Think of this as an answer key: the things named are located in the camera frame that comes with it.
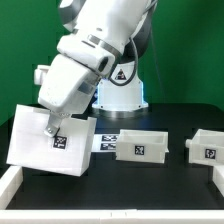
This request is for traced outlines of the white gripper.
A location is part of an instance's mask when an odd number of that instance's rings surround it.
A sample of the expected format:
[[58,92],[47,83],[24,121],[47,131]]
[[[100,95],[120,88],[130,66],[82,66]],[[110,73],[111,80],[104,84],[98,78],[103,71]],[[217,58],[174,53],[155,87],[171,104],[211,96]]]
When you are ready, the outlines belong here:
[[44,78],[38,103],[50,112],[44,133],[54,137],[69,114],[83,114],[100,77],[80,63],[58,54]]

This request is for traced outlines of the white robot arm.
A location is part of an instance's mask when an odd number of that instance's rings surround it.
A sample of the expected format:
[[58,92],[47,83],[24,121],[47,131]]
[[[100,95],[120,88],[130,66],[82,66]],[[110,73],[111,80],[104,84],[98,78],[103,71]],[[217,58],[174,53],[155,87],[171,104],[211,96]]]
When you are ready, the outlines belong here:
[[129,117],[143,111],[138,59],[151,32],[157,0],[62,0],[59,12],[70,32],[57,44],[44,74],[38,103],[50,110],[45,134],[91,106],[97,113]]

